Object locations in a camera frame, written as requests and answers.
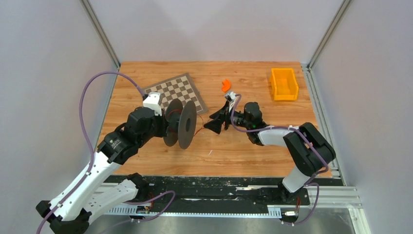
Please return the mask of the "dark grey cable spool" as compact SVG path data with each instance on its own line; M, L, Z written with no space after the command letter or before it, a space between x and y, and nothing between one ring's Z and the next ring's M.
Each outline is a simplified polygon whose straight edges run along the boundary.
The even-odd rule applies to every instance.
M163 137L164 143L171 147L178 142L181 149L187 149L193 140L197 123L195 103L193 101L189 101L185 106L183 106L181 101L176 98L171 101L166 109L166 112L170 111L181 112L178 127L178 138L171 139Z

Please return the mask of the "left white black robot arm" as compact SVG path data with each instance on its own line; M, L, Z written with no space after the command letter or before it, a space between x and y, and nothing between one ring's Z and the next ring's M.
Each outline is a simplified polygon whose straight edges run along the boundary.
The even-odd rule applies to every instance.
M168 122L164 113L148 107L131 112L127 122L104 137L90 163L61 194L36 206L43 223L49 222L56 234L83 234L98 217L121 203L147 203L149 184L138 173L128 175L106 192L97 196L94 193L151 138L166 135Z

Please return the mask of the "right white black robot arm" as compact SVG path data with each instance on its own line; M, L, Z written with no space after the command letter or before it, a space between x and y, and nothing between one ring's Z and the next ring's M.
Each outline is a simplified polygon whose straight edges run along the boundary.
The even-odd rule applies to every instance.
M336 152L318 129L310 122L298 127L271 126L263 121L257 102L248 102L244 110L235 111L234 102L227 101L217 112L210 115L204 128L217 134L230 125L246 133L248 139L259 146L286 147L295 167L279 185L278 197L283 203L291 203L298 190L308 184L315 175L327 171L328 164L336 158Z

